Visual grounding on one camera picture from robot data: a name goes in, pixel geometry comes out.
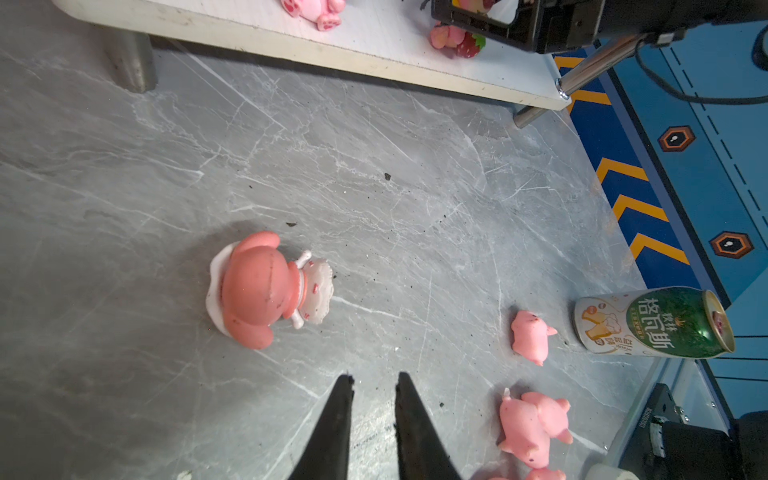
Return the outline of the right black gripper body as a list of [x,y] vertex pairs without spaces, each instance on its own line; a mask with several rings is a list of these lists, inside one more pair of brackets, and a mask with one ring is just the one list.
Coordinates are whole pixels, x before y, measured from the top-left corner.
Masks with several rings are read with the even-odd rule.
[[432,1],[433,19],[538,54],[580,49],[596,38],[606,3],[593,1]]

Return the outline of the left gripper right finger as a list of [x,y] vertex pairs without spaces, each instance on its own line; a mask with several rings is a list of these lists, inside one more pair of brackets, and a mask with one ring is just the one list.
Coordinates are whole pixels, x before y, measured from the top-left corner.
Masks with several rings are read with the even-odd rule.
[[398,375],[395,425],[400,479],[461,478],[440,441],[410,375],[406,372],[400,372]]

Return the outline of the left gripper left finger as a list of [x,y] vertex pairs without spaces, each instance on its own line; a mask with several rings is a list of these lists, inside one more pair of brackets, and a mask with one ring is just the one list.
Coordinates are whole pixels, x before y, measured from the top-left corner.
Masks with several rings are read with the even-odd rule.
[[346,480],[349,468],[354,379],[335,381],[290,480]]

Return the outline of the pink yellow figure toy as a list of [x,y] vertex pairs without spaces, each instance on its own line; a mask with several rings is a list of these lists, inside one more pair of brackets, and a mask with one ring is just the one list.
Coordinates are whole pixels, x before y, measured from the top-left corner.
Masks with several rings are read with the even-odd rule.
[[486,38],[453,25],[438,23],[429,34],[429,41],[437,50],[450,49],[460,58],[474,58],[486,46]]

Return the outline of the white two-tier shelf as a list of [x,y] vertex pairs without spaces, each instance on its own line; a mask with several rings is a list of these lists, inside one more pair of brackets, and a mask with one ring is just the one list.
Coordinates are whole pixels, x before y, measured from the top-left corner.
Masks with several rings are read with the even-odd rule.
[[352,1],[322,33],[277,1],[58,1],[65,14],[115,33],[156,35],[522,105],[523,128],[632,55],[636,36],[612,40],[566,75],[548,55],[491,43],[452,60],[427,41],[430,18],[410,1]]

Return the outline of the pink white round character toy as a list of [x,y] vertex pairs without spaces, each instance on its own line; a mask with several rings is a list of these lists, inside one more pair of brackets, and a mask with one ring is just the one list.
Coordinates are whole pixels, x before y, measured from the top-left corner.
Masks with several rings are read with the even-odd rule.
[[274,232],[257,232],[224,247],[209,265],[208,315],[222,334],[251,350],[272,344],[279,320],[300,329],[322,323],[330,311],[331,265],[309,250],[288,261],[280,243]]

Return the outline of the pink bow character toy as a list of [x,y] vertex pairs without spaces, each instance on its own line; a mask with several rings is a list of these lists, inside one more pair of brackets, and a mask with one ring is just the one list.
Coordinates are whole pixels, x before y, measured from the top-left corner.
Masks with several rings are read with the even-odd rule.
[[340,14],[346,7],[345,0],[281,0],[280,3],[291,17],[304,18],[314,23],[319,31],[340,26]]

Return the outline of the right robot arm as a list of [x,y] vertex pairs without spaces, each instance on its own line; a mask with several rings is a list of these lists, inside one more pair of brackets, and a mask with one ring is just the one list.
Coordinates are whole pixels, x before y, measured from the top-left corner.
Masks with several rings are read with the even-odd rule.
[[597,39],[676,34],[702,24],[763,21],[765,1],[514,1],[510,20],[476,13],[457,1],[433,1],[444,24],[539,54],[578,50]]

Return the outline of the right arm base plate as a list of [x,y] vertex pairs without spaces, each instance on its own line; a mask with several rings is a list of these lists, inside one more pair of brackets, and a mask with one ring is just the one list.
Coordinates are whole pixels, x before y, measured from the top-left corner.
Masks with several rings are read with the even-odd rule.
[[727,432],[694,426],[657,384],[618,467],[640,479],[765,479],[767,413],[745,414]]

